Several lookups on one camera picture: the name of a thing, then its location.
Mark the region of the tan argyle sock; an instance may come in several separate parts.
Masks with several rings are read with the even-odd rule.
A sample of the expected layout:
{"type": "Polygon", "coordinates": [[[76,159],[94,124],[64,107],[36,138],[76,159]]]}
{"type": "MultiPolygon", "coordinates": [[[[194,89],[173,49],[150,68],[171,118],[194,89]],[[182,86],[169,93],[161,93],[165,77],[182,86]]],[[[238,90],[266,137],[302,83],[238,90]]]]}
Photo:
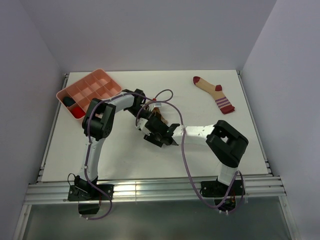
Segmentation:
{"type": "Polygon", "coordinates": [[[163,115],[161,114],[160,108],[154,108],[152,109],[150,104],[152,103],[152,101],[148,101],[145,105],[144,105],[144,109],[147,111],[152,112],[158,119],[160,119],[164,124],[168,124],[168,121],[163,117],[163,115]]]}

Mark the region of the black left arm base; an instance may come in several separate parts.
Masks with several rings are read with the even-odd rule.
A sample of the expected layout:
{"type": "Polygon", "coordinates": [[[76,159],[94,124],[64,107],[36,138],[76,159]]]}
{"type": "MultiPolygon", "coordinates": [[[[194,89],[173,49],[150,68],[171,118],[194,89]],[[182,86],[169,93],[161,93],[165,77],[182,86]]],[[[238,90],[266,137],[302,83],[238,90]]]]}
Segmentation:
{"type": "Polygon", "coordinates": [[[81,215],[96,215],[100,210],[102,201],[108,201],[113,198],[114,185],[100,184],[98,188],[105,192],[105,196],[95,188],[90,188],[91,192],[87,193],[75,185],[71,185],[67,197],[68,202],[78,202],[78,212],[81,215]]]}

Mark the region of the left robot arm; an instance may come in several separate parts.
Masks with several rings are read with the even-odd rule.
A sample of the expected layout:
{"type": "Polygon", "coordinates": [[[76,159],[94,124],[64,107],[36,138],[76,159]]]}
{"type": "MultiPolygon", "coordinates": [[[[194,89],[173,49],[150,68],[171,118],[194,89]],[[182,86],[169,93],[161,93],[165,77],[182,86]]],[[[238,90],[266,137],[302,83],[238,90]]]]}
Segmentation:
{"type": "Polygon", "coordinates": [[[86,200],[96,197],[98,188],[98,165],[105,139],[110,135],[115,114],[128,110],[134,116],[142,107],[146,95],[140,89],[130,91],[125,89],[120,94],[109,99],[93,98],[82,121],[82,128],[88,138],[87,152],[79,174],[74,179],[74,185],[79,188],[79,194],[86,200]]]}

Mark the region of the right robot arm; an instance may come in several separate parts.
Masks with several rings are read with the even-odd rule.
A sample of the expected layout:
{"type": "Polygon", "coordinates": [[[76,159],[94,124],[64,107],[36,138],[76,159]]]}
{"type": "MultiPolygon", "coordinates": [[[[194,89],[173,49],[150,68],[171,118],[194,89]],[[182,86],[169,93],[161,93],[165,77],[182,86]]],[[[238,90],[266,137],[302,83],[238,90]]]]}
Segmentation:
{"type": "Polygon", "coordinates": [[[216,189],[222,195],[229,194],[232,182],[238,170],[242,156],[249,144],[248,139],[224,120],[207,126],[184,126],[173,123],[170,126],[155,116],[140,118],[138,130],[144,133],[144,139],[158,147],[201,145],[208,146],[221,163],[217,177],[216,189]]]}

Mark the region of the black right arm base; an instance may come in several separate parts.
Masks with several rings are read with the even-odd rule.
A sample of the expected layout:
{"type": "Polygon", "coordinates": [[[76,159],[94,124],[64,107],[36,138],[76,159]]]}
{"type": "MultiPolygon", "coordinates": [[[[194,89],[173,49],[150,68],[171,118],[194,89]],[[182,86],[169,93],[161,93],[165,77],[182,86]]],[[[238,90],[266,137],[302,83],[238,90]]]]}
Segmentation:
{"type": "MultiPolygon", "coordinates": [[[[202,181],[200,194],[204,198],[223,198],[228,190],[228,186],[223,183],[215,181],[202,181]]],[[[245,194],[245,189],[243,187],[241,180],[235,180],[228,192],[228,197],[224,203],[218,208],[219,210],[226,212],[234,210],[237,206],[236,197],[241,197],[245,194]]]]}

